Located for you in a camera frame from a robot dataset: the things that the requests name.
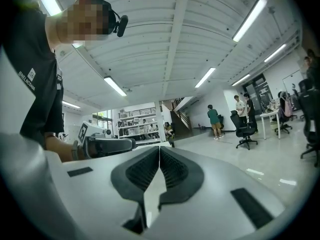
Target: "shelf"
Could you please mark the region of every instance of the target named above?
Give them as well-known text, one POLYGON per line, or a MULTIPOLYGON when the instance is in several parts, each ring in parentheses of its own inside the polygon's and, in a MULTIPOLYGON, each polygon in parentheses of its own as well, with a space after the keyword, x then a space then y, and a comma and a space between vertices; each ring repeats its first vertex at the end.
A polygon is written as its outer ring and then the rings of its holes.
POLYGON ((135 142, 135 144, 146 144, 146 143, 155 143, 155 142, 161 142, 160 138, 151 138, 146 140, 138 140, 135 142))
POLYGON ((137 116, 130 116, 130 117, 125 117, 125 118, 118 118, 118 120, 131 120, 134 118, 147 118, 147 117, 155 117, 156 113, 150 113, 150 114, 140 114, 137 116))
POLYGON ((126 138, 126 137, 132 137, 132 136, 140 136, 140 135, 145 135, 145 134, 154 134, 154 133, 158 133, 158 130, 154 130, 154 131, 149 131, 149 132, 145 132, 145 133, 141 133, 141 134, 134 134, 134 135, 123 135, 123 136, 119 136, 120 138, 126 138))
POLYGON ((118 129, 128 129, 128 128, 135 128, 135 127, 143 127, 143 126, 152 125, 152 124, 157 124, 157 121, 152 121, 152 122, 146 122, 146 123, 143 123, 143 124, 135 124, 135 125, 130 125, 130 126, 119 127, 118 129))

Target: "glossy floor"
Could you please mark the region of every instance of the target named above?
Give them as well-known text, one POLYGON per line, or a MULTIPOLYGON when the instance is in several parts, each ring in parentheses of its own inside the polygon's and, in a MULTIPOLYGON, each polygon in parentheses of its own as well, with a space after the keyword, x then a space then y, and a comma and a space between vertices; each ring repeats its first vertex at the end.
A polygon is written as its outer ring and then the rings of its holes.
MULTIPOLYGON (((309 190, 309 183, 319 173, 319 168, 314 167, 314 152, 300 159, 307 144, 303 132, 305 122, 299 119, 289 121, 287 124, 292 126, 290 134, 282 131, 281 139, 278 139, 265 121, 266 140, 262 122, 257 124, 259 133, 251 138, 258 141, 258 145, 251 143, 250 150, 245 145, 236 149, 240 138, 235 132, 226 133, 220 140, 214 140, 212 133, 206 132, 178 140, 175 147, 233 164, 267 186, 285 206, 294 204, 301 193, 309 190)), ((165 191, 165 180, 159 170, 144 195, 148 223, 156 218, 158 196, 165 191)))

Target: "curved ceiling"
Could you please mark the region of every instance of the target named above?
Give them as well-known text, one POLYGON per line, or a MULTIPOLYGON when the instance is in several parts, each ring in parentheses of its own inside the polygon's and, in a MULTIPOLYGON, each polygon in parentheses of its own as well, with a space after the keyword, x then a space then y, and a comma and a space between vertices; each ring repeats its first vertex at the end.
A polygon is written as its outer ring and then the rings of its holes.
MULTIPOLYGON (((64 9, 74 1, 58 0, 64 9)), ((254 74, 280 45, 300 43, 300 17, 288 0, 267 0, 238 43, 232 37, 257 0, 106 1, 120 16, 128 15, 123 37, 57 51, 65 95, 98 109, 201 95, 254 74), (216 70, 209 82, 196 89, 210 67, 216 70), (132 92, 121 97, 105 76, 132 92)))

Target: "green t-shirt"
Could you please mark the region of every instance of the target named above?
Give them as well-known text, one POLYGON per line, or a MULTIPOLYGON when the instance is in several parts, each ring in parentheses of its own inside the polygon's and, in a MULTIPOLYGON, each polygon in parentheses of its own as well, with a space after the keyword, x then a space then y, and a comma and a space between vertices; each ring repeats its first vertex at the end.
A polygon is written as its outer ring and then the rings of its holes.
POLYGON ((210 124, 214 125, 219 123, 218 112, 215 109, 210 109, 208 111, 208 117, 210 118, 210 124))

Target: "shorts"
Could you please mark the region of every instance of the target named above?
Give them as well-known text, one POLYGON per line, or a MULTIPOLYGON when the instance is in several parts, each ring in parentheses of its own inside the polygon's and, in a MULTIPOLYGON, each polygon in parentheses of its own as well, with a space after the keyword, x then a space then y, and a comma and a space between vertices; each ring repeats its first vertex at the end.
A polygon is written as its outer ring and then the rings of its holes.
POLYGON ((221 124, 219 123, 219 122, 217 122, 217 123, 214 123, 214 124, 211 124, 211 126, 212 126, 212 129, 220 129, 221 128, 221 124))

